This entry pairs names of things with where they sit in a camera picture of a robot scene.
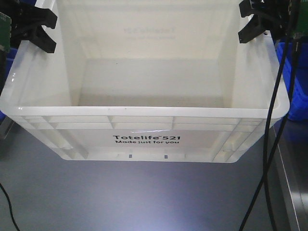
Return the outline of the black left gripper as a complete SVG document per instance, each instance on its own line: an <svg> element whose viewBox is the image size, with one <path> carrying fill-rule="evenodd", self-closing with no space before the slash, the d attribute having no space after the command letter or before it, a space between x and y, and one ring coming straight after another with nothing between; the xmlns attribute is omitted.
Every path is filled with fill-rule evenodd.
<svg viewBox="0 0 308 231"><path fill-rule="evenodd" d="M28 40L46 53L54 53L56 42L42 26L55 29L57 16L50 9L39 8L21 0L0 1L0 49L17 48ZM26 26L37 26L22 31Z"/></svg>

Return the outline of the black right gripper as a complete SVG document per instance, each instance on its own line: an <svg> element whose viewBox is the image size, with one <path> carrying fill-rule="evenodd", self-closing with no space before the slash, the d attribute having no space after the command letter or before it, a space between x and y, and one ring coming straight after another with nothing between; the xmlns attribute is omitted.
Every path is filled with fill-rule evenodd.
<svg viewBox="0 0 308 231"><path fill-rule="evenodd" d="M299 17L300 0L243 0L239 3L242 18L250 15L267 17L261 24L258 18L251 20L238 32L239 42L245 44L261 34L274 40L286 40L293 36Z"/></svg>

